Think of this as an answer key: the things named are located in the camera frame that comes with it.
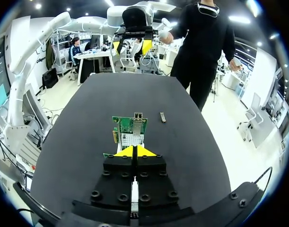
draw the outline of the black tabletop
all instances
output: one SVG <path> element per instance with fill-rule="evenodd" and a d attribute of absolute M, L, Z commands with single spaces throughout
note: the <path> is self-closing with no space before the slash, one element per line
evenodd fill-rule
<path fill-rule="evenodd" d="M 203 116 L 176 78 L 96 74 L 62 111 L 37 161 L 31 195 L 54 214 L 89 202 L 103 153 L 116 153 L 112 116 L 148 118 L 145 147 L 164 156 L 180 208 L 200 212 L 231 192 L 221 152 Z M 161 122 L 164 112 L 166 123 Z"/>

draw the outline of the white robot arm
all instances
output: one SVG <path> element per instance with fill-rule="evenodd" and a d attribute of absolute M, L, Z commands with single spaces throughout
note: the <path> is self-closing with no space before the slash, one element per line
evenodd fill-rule
<path fill-rule="evenodd" d="M 58 30 L 62 35 L 68 34 L 71 31 L 97 32 L 117 39 L 114 42 L 114 47 L 120 49 L 120 43 L 126 38 L 144 37 L 148 44 L 144 49 L 150 47 L 149 39 L 152 40 L 153 35 L 158 32 L 152 29 L 153 22 L 153 7 L 147 2 L 140 2 L 134 6 L 115 6 L 110 7 L 107 11 L 107 19 L 101 17 L 81 17 L 71 19 L 68 12 L 64 12 L 52 19 L 38 34 L 37 38 L 29 41 L 26 49 L 21 53 L 18 59 L 15 59 L 10 65 L 16 79 L 11 86 L 9 96 L 9 111 L 7 122 L 0 117 L 0 128 L 4 137 L 6 148 L 11 150 L 15 157 L 9 157 L 13 163 L 19 163 L 26 171 L 33 172 L 36 162 L 30 155 L 21 152 L 22 147 L 27 141 L 29 128 L 24 123 L 22 102 L 25 92 L 26 79 L 30 75 L 36 60 L 31 55 L 44 43 L 50 36 Z M 140 21 L 140 24 L 135 24 L 134 21 Z"/>

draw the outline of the office chair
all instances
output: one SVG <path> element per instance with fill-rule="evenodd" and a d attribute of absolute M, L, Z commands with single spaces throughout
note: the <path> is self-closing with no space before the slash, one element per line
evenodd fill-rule
<path fill-rule="evenodd" d="M 69 78 L 72 81 L 75 81 L 78 78 L 78 74 L 75 73 L 76 68 L 77 68 L 77 66 L 74 66 L 72 61 L 65 62 L 65 69 L 70 70 Z"/>
<path fill-rule="evenodd" d="M 242 124 L 246 124 L 245 137 L 243 138 L 243 141 L 246 141 L 246 139 L 249 139 L 249 142 L 251 142 L 253 138 L 250 135 L 249 130 L 259 129 L 260 127 L 259 125 L 264 121 L 262 116 L 259 114 L 259 111 L 261 109 L 260 101 L 261 101 L 261 98 L 256 93 L 254 93 L 251 107 L 247 109 L 247 111 L 245 112 L 245 115 L 248 118 L 248 121 L 240 122 L 239 126 L 237 127 L 237 129 L 239 129 Z"/>
<path fill-rule="evenodd" d="M 137 64 L 135 61 L 135 55 L 141 50 L 142 42 L 140 44 L 134 44 L 131 53 L 125 54 L 120 58 L 120 63 L 123 68 L 137 68 Z"/>

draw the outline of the computer monitor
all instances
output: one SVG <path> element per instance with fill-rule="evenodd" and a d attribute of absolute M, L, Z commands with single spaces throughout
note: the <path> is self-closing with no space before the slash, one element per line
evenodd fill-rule
<path fill-rule="evenodd" d="M 103 44 L 108 44 L 108 35 L 103 35 Z"/>
<path fill-rule="evenodd" d="M 92 35 L 91 38 L 91 48 L 100 48 L 100 35 Z"/>

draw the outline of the person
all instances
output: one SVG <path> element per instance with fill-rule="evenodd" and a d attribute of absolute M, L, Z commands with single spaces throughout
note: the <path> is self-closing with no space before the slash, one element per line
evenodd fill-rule
<path fill-rule="evenodd" d="M 80 66 L 80 60 L 74 58 L 76 54 L 81 54 L 80 50 L 80 39 L 78 37 L 75 37 L 72 39 L 72 46 L 70 47 L 70 52 L 69 52 L 69 61 L 73 63 L 73 66 L 77 66 L 76 68 L 76 73 L 79 73 L 79 66 Z"/>
<path fill-rule="evenodd" d="M 242 68 L 233 60 L 236 51 L 234 32 L 228 16 L 220 12 L 213 0 L 201 0 L 187 5 L 178 24 L 163 37 L 160 35 L 160 40 L 171 44 L 182 37 L 185 40 L 174 61 L 171 76 L 176 77 L 185 89 L 191 84 L 190 96 L 202 112 L 222 50 L 232 71 Z"/>
<path fill-rule="evenodd" d="M 140 44 L 142 42 L 142 38 L 136 38 L 135 43 L 136 44 Z M 140 58 L 142 55 L 142 46 L 141 49 L 135 54 L 135 61 L 138 62 L 139 66 L 140 66 Z"/>

